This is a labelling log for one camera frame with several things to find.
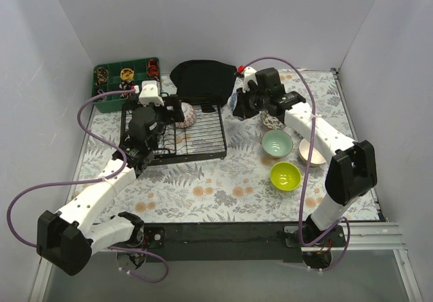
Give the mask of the white red patterned bowl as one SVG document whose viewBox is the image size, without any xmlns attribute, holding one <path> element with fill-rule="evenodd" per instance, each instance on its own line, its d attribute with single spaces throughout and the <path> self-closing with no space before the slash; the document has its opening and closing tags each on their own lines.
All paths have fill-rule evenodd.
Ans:
<svg viewBox="0 0 433 302">
<path fill-rule="evenodd" d="M 178 129 L 186 129 L 192 126 L 197 119 L 196 111 L 193 106 L 187 102 L 181 103 L 181 108 L 184 116 L 184 120 L 182 122 L 176 122 L 175 126 Z"/>
</svg>

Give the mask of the floral brown leaf bowl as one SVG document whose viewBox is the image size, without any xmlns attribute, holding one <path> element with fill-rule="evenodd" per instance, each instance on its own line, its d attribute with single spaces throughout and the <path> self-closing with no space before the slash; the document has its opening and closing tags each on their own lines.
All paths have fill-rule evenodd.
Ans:
<svg viewBox="0 0 433 302">
<path fill-rule="evenodd" d="M 286 127 L 278 118 L 271 116 L 267 111 L 260 113 L 260 120 L 268 129 L 284 129 Z"/>
</svg>

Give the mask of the white blue patterned bowl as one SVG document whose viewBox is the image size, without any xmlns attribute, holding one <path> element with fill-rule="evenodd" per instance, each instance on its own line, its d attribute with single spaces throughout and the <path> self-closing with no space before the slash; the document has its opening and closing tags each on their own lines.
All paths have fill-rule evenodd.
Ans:
<svg viewBox="0 0 433 302">
<path fill-rule="evenodd" d="M 233 92 L 229 99 L 227 100 L 227 107 L 230 109 L 231 113 L 233 114 L 234 110 L 237 106 L 237 92 Z"/>
</svg>

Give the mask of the celadon green bowl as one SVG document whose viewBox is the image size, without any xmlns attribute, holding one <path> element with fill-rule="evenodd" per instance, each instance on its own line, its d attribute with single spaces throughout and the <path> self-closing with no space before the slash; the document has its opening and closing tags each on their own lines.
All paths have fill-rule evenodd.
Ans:
<svg viewBox="0 0 433 302">
<path fill-rule="evenodd" d="M 286 132 L 273 129 L 263 135 L 261 146 L 269 156 L 282 158 L 292 151 L 293 141 Z"/>
</svg>

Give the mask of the yellow-green bowl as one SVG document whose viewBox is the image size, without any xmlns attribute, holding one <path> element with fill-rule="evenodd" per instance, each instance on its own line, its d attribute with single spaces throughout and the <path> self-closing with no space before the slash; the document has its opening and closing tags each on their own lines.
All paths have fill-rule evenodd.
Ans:
<svg viewBox="0 0 433 302">
<path fill-rule="evenodd" d="M 302 175 L 296 165 L 281 161 L 272 166 L 270 181 L 278 190 L 289 192 L 295 190 L 300 185 Z"/>
</svg>

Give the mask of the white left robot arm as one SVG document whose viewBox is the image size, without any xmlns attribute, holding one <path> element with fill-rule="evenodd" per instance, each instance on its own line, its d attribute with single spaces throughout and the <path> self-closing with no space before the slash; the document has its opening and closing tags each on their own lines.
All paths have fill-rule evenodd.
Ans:
<svg viewBox="0 0 433 302">
<path fill-rule="evenodd" d="M 182 121 L 184 114 L 177 95 L 164 96 L 160 106 L 144 104 L 143 100 L 131 104 L 127 132 L 100 173 L 100 181 L 57 212 L 45 211 L 38 219 L 37 253 L 70 276 L 78 274 L 92 255 L 112 245 L 145 249 L 149 244 L 144 221 L 130 212 L 121 212 L 102 223 L 96 218 L 151 164 L 165 127 Z"/>
</svg>

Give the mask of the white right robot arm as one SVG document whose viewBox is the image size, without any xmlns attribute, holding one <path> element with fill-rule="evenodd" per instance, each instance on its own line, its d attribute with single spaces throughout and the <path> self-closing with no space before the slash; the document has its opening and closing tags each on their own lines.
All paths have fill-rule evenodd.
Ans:
<svg viewBox="0 0 433 302">
<path fill-rule="evenodd" d="M 301 244 L 325 244 L 346 210 L 378 182 L 373 145 L 340 133 L 315 112 L 313 101 L 296 91 L 286 91 L 275 68 L 256 71 L 241 66 L 237 76 L 242 86 L 228 101 L 233 116 L 244 120 L 261 111 L 268 112 L 309 139 L 328 164 L 325 198 L 298 225 Z"/>
</svg>

